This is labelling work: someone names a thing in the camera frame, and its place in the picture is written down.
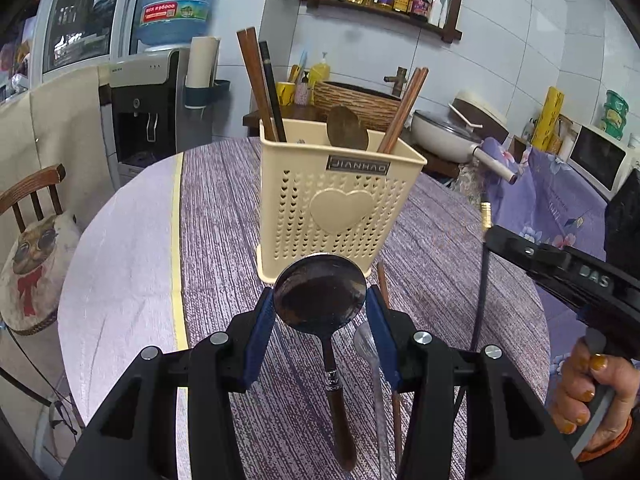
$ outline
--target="yellow mug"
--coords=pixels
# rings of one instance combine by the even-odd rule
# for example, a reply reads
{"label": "yellow mug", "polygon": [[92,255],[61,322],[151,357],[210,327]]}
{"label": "yellow mug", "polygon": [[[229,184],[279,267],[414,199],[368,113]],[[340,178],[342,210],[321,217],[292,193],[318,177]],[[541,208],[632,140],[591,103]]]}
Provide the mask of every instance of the yellow mug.
{"label": "yellow mug", "polygon": [[276,94],[278,95],[280,106],[292,105],[296,95],[296,84],[287,82],[276,83]]}

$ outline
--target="black sleeve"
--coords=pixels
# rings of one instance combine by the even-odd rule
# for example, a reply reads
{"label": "black sleeve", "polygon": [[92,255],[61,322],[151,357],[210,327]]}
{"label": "black sleeve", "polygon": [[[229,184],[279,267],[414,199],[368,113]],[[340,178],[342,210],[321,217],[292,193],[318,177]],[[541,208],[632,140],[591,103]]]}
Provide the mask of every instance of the black sleeve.
{"label": "black sleeve", "polygon": [[620,446],[580,464],[584,480],[631,480],[640,476],[640,406],[631,416],[631,431]]}

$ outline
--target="red bow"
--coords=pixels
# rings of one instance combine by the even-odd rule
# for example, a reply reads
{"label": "red bow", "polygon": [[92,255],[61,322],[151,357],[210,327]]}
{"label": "red bow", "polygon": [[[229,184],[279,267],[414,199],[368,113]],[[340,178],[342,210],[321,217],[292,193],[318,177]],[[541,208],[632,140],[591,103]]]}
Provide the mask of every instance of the red bow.
{"label": "red bow", "polygon": [[26,276],[18,278],[18,294],[20,298],[24,296],[24,317],[31,317],[36,315],[36,311],[33,308],[33,297],[31,295],[32,289],[38,285],[38,280],[42,277],[42,266],[32,270]]}

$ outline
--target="cat print cushion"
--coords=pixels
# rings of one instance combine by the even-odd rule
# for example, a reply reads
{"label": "cat print cushion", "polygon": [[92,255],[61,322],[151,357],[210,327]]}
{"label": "cat print cushion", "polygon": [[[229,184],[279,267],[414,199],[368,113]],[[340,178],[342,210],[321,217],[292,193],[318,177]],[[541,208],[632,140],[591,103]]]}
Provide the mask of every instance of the cat print cushion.
{"label": "cat print cushion", "polygon": [[0,317],[14,332],[35,334],[56,320],[79,239],[69,213],[31,223],[18,236],[0,274]]}

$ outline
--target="blue water jug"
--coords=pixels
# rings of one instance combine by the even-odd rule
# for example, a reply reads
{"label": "blue water jug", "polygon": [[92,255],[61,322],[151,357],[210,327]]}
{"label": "blue water jug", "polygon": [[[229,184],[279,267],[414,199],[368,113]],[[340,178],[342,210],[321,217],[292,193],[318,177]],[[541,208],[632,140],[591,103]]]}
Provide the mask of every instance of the blue water jug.
{"label": "blue water jug", "polygon": [[148,46],[190,43],[204,36],[211,0],[142,0],[137,39]]}

